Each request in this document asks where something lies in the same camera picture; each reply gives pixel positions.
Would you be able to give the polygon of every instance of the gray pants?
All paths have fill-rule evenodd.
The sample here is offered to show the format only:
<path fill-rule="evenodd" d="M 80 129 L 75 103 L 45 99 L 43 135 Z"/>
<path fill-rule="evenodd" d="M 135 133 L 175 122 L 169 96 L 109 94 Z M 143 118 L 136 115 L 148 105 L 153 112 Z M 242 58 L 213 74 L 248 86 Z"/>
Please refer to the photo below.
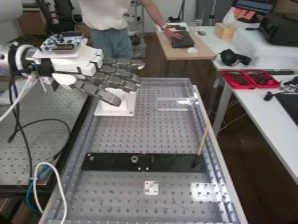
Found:
<path fill-rule="evenodd" d="M 133 46 L 128 30 L 91 30 L 93 47 L 104 51 L 104 56 L 111 58 L 133 58 Z"/>

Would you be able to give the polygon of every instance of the computer monitor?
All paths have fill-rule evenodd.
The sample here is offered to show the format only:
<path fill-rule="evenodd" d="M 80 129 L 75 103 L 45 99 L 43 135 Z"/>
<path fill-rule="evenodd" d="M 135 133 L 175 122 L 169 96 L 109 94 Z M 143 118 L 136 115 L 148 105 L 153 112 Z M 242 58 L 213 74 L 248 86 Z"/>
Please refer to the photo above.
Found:
<path fill-rule="evenodd" d="M 233 6 L 256 11 L 260 15 L 273 12 L 277 0 L 234 0 Z"/>

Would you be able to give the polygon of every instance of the desk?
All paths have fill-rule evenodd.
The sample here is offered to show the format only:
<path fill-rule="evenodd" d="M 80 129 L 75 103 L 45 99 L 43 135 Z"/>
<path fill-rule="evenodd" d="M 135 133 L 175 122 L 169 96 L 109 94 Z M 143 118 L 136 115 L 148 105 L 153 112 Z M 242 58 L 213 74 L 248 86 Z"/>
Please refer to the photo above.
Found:
<path fill-rule="evenodd" d="M 278 81 L 285 82 L 292 80 L 294 77 L 290 75 L 274 76 L 274 78 Z M 225 82 L 225 91 L 220 101 L 213 129 L 217 135 L 221 128 L 230 95 L 233 93 L 281 162 L 284 163 L 294 181 L 298 183 L 298 126 L 292 120 L 276 97 L 269 102 L 264 100 L 268 91 L 269 89 L 236 90 L 232 89 L 229 84 Z M 278 89 L 270 91 L 273 93 L 281 92 Z"/>
<path fill-rule="evenodd" d="M 165 34 L 157 32 L 167 60 L 209 60 L 214 58 L 216 54 L 201 40 L 201 37 L 196 36 L 194 33 L 190 33 L 190 36 L 196 43 L 194 47 L 198 49 L 197 54 L 189 54 L 187 48 L 173 48 Z"/>
<path fill-rule="evenodd" d="M 200 36 L 198 34 L 194 34 L 200 37 L 200 40 L 208 45 L 208 47 L 213 50 L 214 54 L 221 53 L 226 49 L 232 49 L 236 53 L 244 54 L 237 47 L 233 45 L 232 40 L 221 39 L 214 34 L 214 26 L 202 26 L 201 30 L 206 32 L 206 36 Z M 286 65 L 276 64 L 276 65 L 268 65 L 268 66 L 260 66 L 256 65 L 254 62 L 252 62 L 250 65 L 238 64 L 234 67 L 226 66 L 222 61 L 221 57 L 218 56 L 217 59 L 213 61 L 214 67 L 218 71 L 229 70 L 229 69 L 262 69 L 262 70 L 290 70 Z"/>
<path fill-rule="evenodd" d="M 201 27 L 201 30 L 206 32 L 206 36 L 200 36 L 200 39 L 204 41 L 204 43 L 208 45 L 208 47 L 213 50 L 213 52 L 216 54 L 220 54 L 224 50 L 226 49 L 232 49 L 236 53 L 238 54 L 244 54 L 237 47 L 233 45 L 233 41 L 232 40 L 225 40 L 221 39 L 216 34 L 214 34 L 214 27 L 213 26 L 204 26 Z M 268 65 L 268 66 L 258 66 L 256 65 L 253 62 L 249 66 L 244 65 L 244 64 L 238 64 L 234 67 L 226 66 L 222 61 L 221 61 L 221 57 L 217 56 L 216 60 L 213 61 L 213 65 L 214 68 L 217 70 L 217 74 L 216 74 L 216 82 L 213 85 L 213 91 L 212 94 L 209 96 L 209 104 L 208 104 L 208 114 L 210 115 L 212 113 L 212 107 L 214 105 L 216 102 L 216 96 L 217 96 L 217 91 L 218 91 L 218 83 L 221 81 L 221 76 L 220 76 L 220 72 L 222 70 L 230 70 L 230 69 L 261 69 L 261 70 L 266 70 L 266 71 L 282 71 L 282 70 L 292 70 L 289 69 L 285 65 Z M 224 93 L 222 93 L 222 97 L 229 98 L 230 93 L 225 92 L 226 88 L 224 89 Z"/>

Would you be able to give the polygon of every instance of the person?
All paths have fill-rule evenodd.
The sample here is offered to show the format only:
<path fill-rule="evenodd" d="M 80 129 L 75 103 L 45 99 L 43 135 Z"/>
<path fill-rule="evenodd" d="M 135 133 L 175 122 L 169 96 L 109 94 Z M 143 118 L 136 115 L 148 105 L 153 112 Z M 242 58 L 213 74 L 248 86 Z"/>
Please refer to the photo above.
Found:
<path fill-rule="evenodd" d="M 140 0 L 155 23 L 163 28 L 165 35 L 181 39 L 179 33 L 171 31 L 153 0 Z M 133 47 L 128 36 L 125 14 L 131 0 L 80 0 L 83 20 L 91 28 L 93 47 L 103 49 L 105 57 L 133 58 Z"/>

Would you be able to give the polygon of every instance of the white shirt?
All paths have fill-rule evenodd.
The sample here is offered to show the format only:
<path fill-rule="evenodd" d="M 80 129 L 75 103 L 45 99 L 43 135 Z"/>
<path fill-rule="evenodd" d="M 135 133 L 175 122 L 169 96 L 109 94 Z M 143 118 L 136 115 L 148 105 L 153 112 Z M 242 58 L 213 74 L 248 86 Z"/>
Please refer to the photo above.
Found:
<path fill-rule="evenodd" d="M 127 28 L 131 0 L 80 0 L 84 23 L 96 30 Z"/>

